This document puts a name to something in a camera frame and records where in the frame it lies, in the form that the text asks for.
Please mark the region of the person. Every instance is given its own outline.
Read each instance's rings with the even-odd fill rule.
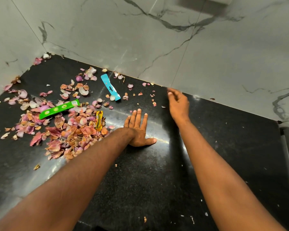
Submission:
[[[172,88],[168,97],[171,116],[218,229],[285,231],[191,123],[187,97]],[[134,111],[123,128],[89,147],[11,209],[0,220],[0,230],[72,230],[124,148],[128,144],[140,147],[156,143],[156,139],[145,138],[147,119],[145,114],[140,124],[141,110]]]

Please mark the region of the hand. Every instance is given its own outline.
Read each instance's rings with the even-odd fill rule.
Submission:
[[[124,127],[132,128],[135,133],[135,137],[130,141],[129,145],[133,147],[141,147],[141,146],[151,145],[151,144],[156,143],[157,139],[145,138],[145,132],[147,129],[147,120],[148,120],[148,114],[145,113],[142,124],[140,126],[141,109],[138,109],[138,111],[134,110],[133,114],[127,117],[127,119],[124,122]]]
[[[168,88],[169,110],[176,124],[189,121],[189,101],[182,92]]]

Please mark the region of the person's left hand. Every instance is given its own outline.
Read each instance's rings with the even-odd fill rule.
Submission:
[[[138,109],[138,111],[134,110],[133,114],[131,116],[128,116],[127,119],[124,122],[124,127],[133,128],[135,132],[135,137],[130,141],[129,145],[133,147],[141,147],[145,145],[151,145],[156,143],[157,139],[146,139],[145,138],[145,132],[147,129],[147,120],[148,120],[148,114],[144,114],[144,118],[141,123],[141,109]]]

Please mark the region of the forearm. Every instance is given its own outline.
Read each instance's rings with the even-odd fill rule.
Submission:
[[[190,121],[178,127],[219,230],[284,230]]]
[[[0,230],[72,230],[133,135],[130,128],[119,128],[89,147],[13,208]]]

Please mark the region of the green plastic packet strip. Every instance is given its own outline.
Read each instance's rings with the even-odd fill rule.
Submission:
[[[62,111],[67,110],[67,109],[71,109],[74,106],[78,106],[78,105],[80,105],[79,100],[76,99],[76,100],[70,101],[69,103],[62,104],[62,105],[59,105],[57,107],[53,107],[51,109],[46,109],[43,112],[41,112],[41,114],[39,115],[39,119],[42,120],[45,117],[48,117],[50,115],[54,115],[56,113],[62,112]]]

